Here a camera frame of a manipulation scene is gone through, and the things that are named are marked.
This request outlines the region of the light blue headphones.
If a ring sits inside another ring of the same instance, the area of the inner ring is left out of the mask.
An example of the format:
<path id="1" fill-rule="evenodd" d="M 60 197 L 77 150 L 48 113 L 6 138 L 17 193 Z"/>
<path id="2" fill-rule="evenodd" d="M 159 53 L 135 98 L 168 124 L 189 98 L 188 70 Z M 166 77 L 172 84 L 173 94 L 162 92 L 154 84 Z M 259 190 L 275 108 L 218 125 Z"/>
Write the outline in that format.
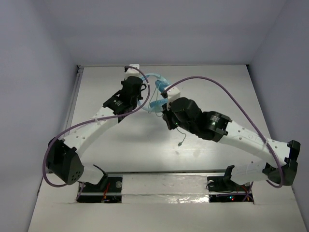
<path id="1" fill-rule="evenodd" d="M 161 117 L 162 114 L 159 115 L 159 113 L 162 112 L 162 106 L 168 102 L 167 99 L 159 99 L 159 94 L 161 94 L 166 87 L 171 85 L 171 83 L 164 78 L 163 76 L 157 74 L 157 73 L 148 73 L 146 74 L 146 77 L 155 77 L 157 80 L 155 81 L 155 89 L 154 92 L 150 98 L 150 102 L 148 104 L 148 107 L 142 107 L 144 111 L 147 111 L 148 113 L 155 113 L 156 116 Z"/>

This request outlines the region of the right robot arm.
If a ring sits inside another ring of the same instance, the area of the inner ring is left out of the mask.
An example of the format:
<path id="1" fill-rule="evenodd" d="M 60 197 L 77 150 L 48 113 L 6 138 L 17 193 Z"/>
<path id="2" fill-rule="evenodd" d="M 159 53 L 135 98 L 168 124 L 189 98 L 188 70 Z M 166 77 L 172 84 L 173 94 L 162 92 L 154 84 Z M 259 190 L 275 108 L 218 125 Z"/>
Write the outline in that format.
<path id="1" fill-rule="evenodd" d="M 260 158 L 248 165 L 230 165 L 225 171 L 223 185 L 234 190 L 239 185 L 254 181 L 271 181 L 290 186 L 296 177 L 300 143 L 287 143 L 269 138 L 242 127 L 230 117 L 216 111 L 203 112 L 198 105 L 185 97 L 162 106 L 163 120 L 169 130 L 178 127 L 208 141 L 230 145 Z"/>

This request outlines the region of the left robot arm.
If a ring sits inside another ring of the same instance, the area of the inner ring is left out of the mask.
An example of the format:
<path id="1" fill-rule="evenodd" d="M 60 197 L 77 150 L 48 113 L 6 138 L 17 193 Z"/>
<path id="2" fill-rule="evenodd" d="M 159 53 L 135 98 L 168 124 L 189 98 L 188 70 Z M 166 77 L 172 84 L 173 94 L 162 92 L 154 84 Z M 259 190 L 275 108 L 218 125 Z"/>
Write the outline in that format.
<path id="1" fill-rule="evenodd" d="M 43 168 L 54 173 L 65 185 L 87 182 L 96 190 L 106 188 L 106 173 L 95 164 L 83 165 L 81 157 L 103 133 L 136 110 L 138 101 L 143 99 L 142 91 L 148 87 L 138 76 L 126 77 L 121 85 L 121 90 L 106 100 L 89 121 L 72 126 L 69 134 L 58 135 L 50 141 Z"/>

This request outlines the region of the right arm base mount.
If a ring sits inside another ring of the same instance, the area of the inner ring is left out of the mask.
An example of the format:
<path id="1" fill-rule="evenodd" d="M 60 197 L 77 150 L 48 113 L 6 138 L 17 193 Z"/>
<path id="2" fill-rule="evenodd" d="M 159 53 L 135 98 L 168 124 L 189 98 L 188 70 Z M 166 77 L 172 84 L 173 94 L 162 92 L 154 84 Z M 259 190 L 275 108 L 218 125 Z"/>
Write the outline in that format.
<path id="1" fill-rule="evenodd" d="M 237 184 L 231 180 L 234 165 L 225 170 L 224 175 L 207 177 L 206 189 L 211 203 L 254 202 L 252 183 Z"/>

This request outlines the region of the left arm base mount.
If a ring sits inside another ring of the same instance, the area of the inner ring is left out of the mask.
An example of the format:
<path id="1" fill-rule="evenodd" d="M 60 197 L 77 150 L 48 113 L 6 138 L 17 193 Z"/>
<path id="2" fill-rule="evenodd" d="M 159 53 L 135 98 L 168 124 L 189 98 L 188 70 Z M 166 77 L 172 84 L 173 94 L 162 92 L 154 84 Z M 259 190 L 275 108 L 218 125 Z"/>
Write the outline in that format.
<path id="1" fill-rule="evenodd" d="M 76 196 L 78 203 L 121 203 L 122 202 L 122 175 L 109 176 L 107 172 L 97 165 L 93 165 L 100 170 L 103 177 L 97 184 L 80 182 L 80 187 Z"/>

